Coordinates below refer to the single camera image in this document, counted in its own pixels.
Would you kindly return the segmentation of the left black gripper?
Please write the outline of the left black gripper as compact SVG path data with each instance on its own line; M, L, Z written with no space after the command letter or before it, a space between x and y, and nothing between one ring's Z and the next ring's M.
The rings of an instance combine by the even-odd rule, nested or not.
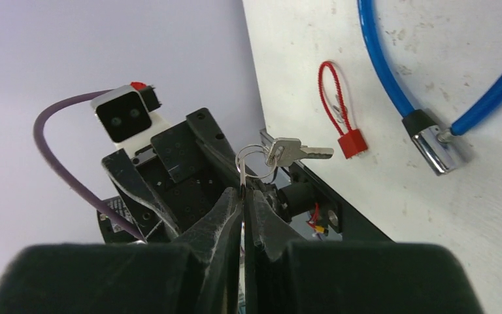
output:
M201 220L227 188L240 188L235 152L207 108L144 136L130 157L125 149L101 164L124 204L120 213L147 242L170 242Z

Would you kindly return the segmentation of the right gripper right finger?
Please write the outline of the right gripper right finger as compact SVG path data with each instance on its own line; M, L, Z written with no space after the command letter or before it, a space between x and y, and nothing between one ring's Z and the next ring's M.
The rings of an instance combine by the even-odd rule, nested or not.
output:
M456 257L442 246L309 241L265 196L244 199L251 313L482 313Z

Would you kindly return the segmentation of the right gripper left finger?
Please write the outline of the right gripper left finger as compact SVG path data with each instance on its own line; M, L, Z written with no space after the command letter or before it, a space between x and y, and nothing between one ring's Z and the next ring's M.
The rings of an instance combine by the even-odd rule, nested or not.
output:
M0 278L0 313L236 313L241 218L227 188L170 243L28 247Z

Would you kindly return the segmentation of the silver keys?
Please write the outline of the silver keys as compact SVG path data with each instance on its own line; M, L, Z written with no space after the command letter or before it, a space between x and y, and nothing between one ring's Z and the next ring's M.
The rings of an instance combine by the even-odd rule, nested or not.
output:
M270 145L250 144L243 147L235 155L235 165L239 172L239 196L243 200L250 190L247 187L248 179L262 180L273 176L279 167L289 167L294 162L311 160L328 160L333 157L334 149L328 147L308 147L303 145L298 138L277 137ZM248 173L246 170L246 157L252 154L261 154L269 172L263 175Z

